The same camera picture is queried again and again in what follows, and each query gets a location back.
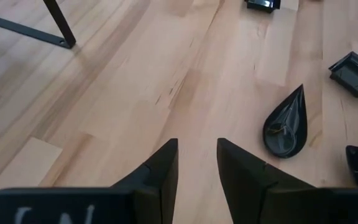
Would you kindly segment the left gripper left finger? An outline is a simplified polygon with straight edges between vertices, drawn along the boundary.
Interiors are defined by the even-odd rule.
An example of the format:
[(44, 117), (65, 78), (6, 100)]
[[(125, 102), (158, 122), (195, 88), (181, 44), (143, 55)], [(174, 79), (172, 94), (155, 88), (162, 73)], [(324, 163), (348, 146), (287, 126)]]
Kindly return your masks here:
[(169, 139), (110, 187), (0, 190), (0, 224), (172, 224), (178, 140)]

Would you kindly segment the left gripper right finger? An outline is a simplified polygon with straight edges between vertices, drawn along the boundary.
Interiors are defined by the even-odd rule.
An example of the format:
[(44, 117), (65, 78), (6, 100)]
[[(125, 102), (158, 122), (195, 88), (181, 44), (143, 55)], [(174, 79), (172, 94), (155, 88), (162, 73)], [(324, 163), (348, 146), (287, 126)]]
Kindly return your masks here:
[(217, 162), (233, 224), (358, 224), (358, 188), (315, 187), (226, 138)]

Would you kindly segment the black teardrop mini plate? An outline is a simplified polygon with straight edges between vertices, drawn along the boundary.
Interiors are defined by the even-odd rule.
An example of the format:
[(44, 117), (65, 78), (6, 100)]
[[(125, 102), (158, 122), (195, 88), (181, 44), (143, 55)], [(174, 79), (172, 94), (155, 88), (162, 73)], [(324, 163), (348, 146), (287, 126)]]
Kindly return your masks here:
[(262, 139), (269, 153), (287, 159), (304, 148), (307, 137), (305, 90), (300, 85), (268, 115), (262, 128)]

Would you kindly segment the black square mini plate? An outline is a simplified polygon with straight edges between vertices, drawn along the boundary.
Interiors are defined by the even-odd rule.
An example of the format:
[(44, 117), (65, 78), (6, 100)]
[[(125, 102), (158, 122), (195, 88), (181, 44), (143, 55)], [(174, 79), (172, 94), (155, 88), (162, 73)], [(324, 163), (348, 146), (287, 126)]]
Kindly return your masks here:
[(281, 0), (244, 0), (248, 9), (255, 9), (272, 13), (276, 9), (280, 9)]
[(358, 98), (358, 54), (349, 52), (345, 57), (329, 67), (330, 79), (336, 81)]

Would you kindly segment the black mesh shelf riser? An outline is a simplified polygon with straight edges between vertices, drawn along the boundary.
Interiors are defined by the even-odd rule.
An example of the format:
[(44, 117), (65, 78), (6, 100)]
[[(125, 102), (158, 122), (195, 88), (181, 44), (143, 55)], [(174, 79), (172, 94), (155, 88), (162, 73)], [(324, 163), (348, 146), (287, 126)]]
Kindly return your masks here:
[(56, 0), (43, 0), (50, 15), (55, 21), (59, 31), (63, 37), (46, 33), (31, 27), (0, 18), (0, 28), (22, 34), (42, 42), (50, 43), (65, 49), (72, 49), (76, 44), (75, 36), (73, 35), (70, 26), (65, 19)]

